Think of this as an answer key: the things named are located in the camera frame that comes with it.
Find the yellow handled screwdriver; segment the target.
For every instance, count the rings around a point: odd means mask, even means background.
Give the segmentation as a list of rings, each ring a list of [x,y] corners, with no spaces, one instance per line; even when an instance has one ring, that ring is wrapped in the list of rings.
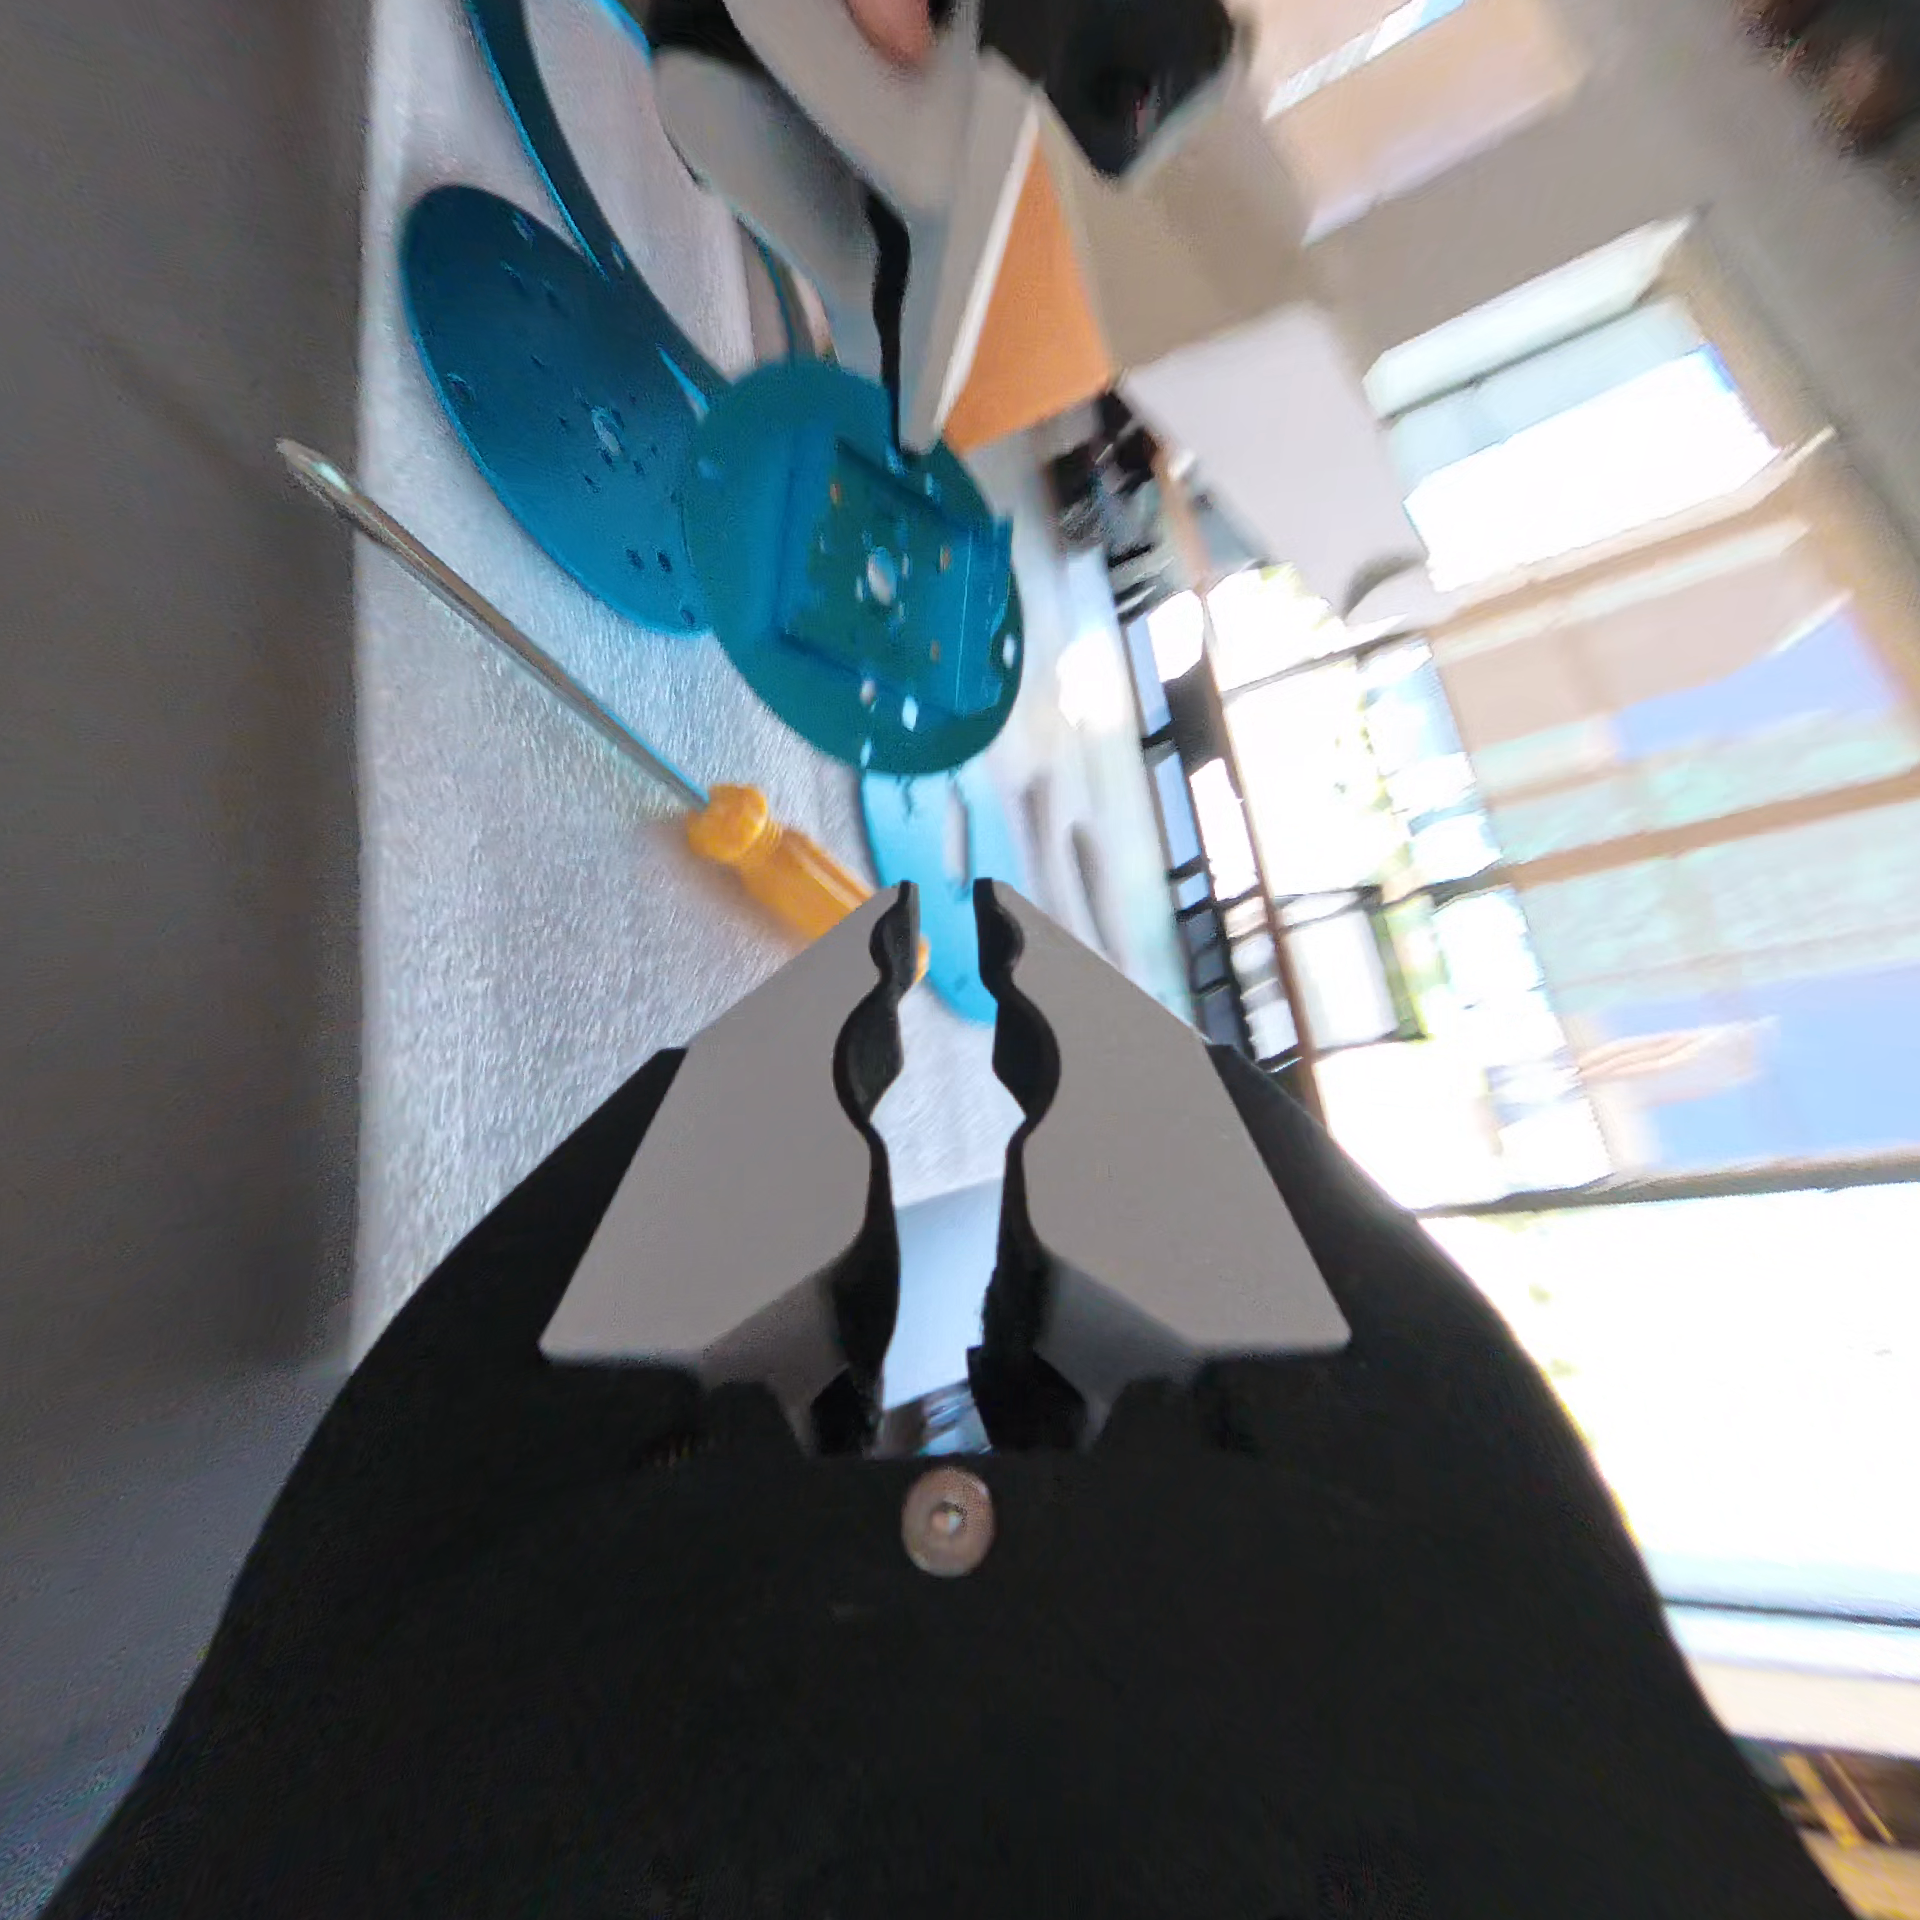
[[[512,661],[544,696],[624,760],[646,783],[660,786],[683,817],[683,834],[696,858],[732,873],[737,886],[765,915],[808,942],[826,937],[837,925],[874,899],[874,887],[808,838],[784,823],[773,802],[753,784],[699,784],[652,742],[633,731],[610,706],[565,670],[530,633],[512,623],[462,573],[424,544],[397,517],[387,512],[344,467],[298,439],[277,439],[286,471],[315,502],[328,506],[360,538],[387,554],[444,610]]]

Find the black metal shelf rack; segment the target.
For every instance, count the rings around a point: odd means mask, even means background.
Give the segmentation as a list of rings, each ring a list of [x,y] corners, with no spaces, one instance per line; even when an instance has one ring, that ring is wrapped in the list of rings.
[[[1211,610],[1168,528],[1158,442],[1114,393],[1048,459],[1051,527],[1101,565],[1121,669],[1158,834],[1178,1009],[1200,1037],[1275,1079],[1306,1069],[1302,1018],[1283,957],[1226,701]]]

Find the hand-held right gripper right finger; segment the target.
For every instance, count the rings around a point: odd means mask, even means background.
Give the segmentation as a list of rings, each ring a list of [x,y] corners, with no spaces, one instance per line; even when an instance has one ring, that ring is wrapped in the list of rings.
[[[1211,1045],[1002,880],[974,887],[1018,1106],[970,1393],[1000,1454],[1092,1445],[1140,1383],[1354,1333]]]

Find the large window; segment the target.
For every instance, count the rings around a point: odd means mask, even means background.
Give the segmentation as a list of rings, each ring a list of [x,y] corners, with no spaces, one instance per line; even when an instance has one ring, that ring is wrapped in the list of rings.
[[[1684,225],[1393,351],[1416,563],[1211,591],[1206,850],[1440,1215],[1916,1160],[1916,565]]]

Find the dark grey desk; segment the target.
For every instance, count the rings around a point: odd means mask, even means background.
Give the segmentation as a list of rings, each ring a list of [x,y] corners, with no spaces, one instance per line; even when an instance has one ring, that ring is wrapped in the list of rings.
[[[3,8],[4,1915],[154,1750],[345,1345],[369,5]]]

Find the white foam sheet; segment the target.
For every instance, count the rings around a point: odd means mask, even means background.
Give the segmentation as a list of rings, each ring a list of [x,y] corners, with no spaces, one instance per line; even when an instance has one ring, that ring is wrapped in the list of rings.
[[[483,186],[556,225],[460,5],[371,13],[364,395],[352,471],[416,538],[702,783],[867,864],[853,774],[762,709],[709,638],[646,632],[521,533],[432,395],[400,309],[403,213]],[[1013,521],[1024,686],[985,760],[1040,905],[1189,1018],[1131,669],[1098,554],[1051,536],[1024,434],[970,458]],[[373,1336],[656,1050],[790,945],[691,858],[670,798],[395,563],[355,554],[369,1043],[355,1309]]]

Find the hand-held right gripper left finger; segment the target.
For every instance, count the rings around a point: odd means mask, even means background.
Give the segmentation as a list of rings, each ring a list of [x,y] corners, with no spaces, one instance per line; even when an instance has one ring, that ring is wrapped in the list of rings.
[[[902,883],[685,1045],[541,1333],[547,1361],[762,1385],[805,1449],[874,1449],[901,1299],[876,1111],[918,977]]]

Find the orange partition panel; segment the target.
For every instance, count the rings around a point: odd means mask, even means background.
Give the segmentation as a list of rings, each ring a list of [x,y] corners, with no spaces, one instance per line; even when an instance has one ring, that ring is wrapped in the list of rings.
[[[1066,198],[1037,147],[945,442],[977,454],[1027,433],[1104,393],[1116,369]]]

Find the blue disc with rectangular slot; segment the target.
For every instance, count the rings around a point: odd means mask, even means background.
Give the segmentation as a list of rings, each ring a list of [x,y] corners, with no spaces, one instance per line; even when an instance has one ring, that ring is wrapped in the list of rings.
[[[918,894],[928,987],[952,1015],[992,1027],[997,1000],[978,971],[974,887],[992,879],[1024,891],[1028,870],[987,761],[912,779],[864,775],[859,809],[877,883],[910,883]]]

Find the blue metal disc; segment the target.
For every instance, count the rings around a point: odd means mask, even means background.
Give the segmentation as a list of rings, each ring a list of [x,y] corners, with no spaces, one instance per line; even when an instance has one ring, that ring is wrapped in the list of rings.
[[[691,443],[730,384],[644,279],[517,205],[444,183],[408,209],[400,296],[472,464],[576,585],[656,633],[712,626],[688,554]]]
[[[610,281],[643,287],[643,274],[602,211],[584,166],[570,147],[560,115],[547,93],[523,2],[462,2],[473,47],[484,59],[497,94],[517,127],[547,198],[570,237]]]

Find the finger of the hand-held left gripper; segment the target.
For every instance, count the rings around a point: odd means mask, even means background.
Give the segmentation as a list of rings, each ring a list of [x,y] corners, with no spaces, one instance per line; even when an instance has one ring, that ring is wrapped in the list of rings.
[[[728,14],[763,75],[902,226],[898,437],[926,450],[941,439],[974,362],[1040,104],[981,79],[949,32],[922,72],[906,73],[859,37],[845,5],[745,2]]]
[[[664,130],[688,173],[822,303],[840,358],[880,358],[880,253],[861,182],[762,72],[683,47],[654,51]]]

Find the blue disc with square plate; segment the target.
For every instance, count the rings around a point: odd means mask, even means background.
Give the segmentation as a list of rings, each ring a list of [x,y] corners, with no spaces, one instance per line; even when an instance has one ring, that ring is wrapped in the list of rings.
[[[894,443],[885,389],[765,365],[699,422],[683,530],[712,632],[812,747],[877,778],[982,754],[1024,675],[1013,525],[946,443]]]

